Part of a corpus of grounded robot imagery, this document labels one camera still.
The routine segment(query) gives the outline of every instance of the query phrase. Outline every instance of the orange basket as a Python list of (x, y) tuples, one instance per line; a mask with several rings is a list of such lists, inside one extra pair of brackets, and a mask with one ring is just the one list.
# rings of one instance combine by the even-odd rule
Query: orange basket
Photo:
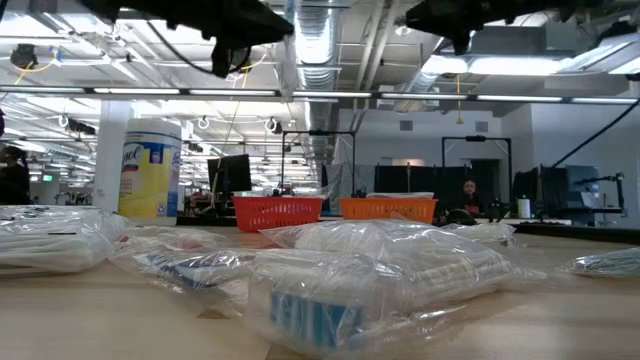
[(345, 220), (391, 219), (391, 214), (421, 221), (427, 224), (433, 222), (436, 210), (436, 199), (352, 199), (341, 198), (342, 216)]

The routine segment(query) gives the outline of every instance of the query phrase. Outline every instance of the plastic basket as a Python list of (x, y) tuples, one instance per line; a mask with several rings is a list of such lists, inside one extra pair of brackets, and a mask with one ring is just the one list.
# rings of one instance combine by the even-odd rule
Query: plastic basket
[(318, 222), (320, 198), (233, 197), (238, 229), (248, 232)]
[(433, 222), (436, 199), (352, 199), (342, 198), (345, 220), (391, 219), (392, 214), (427, 224)]

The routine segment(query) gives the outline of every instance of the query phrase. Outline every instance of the disinfecting wipes container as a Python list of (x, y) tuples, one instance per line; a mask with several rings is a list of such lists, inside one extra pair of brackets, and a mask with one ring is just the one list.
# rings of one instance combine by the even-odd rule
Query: disinfecting wipes container
[(127, 126), (120, 177), (120, 215), (139, 225), (175, 225), (180, 180), (180, 126), (132, 119)]

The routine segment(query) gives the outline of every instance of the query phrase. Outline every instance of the cable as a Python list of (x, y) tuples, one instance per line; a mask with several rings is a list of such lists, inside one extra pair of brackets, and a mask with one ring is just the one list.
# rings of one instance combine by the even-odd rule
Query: cable
[[(175, 55), (178, 59), (184, 61), (187, 65), (191, 66), (192, 68), (203, 72), (205, 74), (209, 74), (209, 75), (215, 75), (213, 73), (213, 70), (207, 70), (203, 67), (200, 67), (196, 64), (194, 64), (193, 62), (191, 62), (191, 60), (187, 59), (184, 55), (182, 55), (175, 47), (173, 47), (173, 45), (171, 45), (171, 43), (164, 38), (164, 36), (162, 36), (162, 34), (160, 34), (160, 31), (158, 31), (158, 29), (155, 27), (155, 25), (153, 25), (151, 23), (151, 21), (149, 19), (145, 19), (147, 21), (147, 25), (149, 25), (149, 28), (151, 28), (151, 31), (153, 31), (153, 33), (156, 35), (156, 37), (158, 37), (158, 39), (160, 39), (160, 41), (164, 44), (164, 46), (166, 46), (172, 53), (173, 55)], [(229, 70), (229, 73), (235, 73), (238, 72), (240, 69), (242, 69), (242, 67), (244, 66), (244, 64), (247, 63), (247, 61), (249, 61), (249, 57), (251, 56), (251, 47), (247, 48), (246, 54), (244, 56), (244, 59), (242, 60), (242, 62), (240, 62), (240, 64), (234, 68), (232, 68), (231, 70)]]

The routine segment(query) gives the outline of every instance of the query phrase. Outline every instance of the person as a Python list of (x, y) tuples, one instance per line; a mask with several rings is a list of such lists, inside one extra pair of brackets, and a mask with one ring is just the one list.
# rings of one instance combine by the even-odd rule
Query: person
[(467, 179), (463, 185), (462, 207), (464, 211), (476, 217), (484, 214), (484, 204), (476, 193), (476, 182), (473, 179)]
[(0, 162), (7, 164), (0, 169), (0, 204), (28, 205), (29, 167), (27, 153), (15, 146), (0, 150)]

